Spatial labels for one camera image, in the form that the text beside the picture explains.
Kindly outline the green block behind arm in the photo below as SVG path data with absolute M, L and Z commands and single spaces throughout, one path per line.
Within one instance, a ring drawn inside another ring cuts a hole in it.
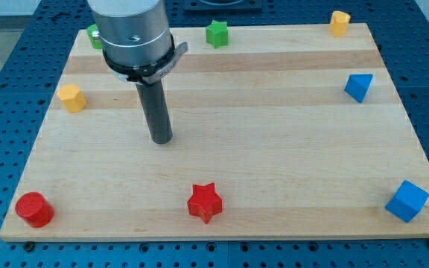
M 94 49 L 101 50 L 103 46 L 100 41 L 98 26 L 96 24 L 92 24 L 86 29 L 86 32 L 87 32 L 89 41 L 91 43 L 91 46 Z

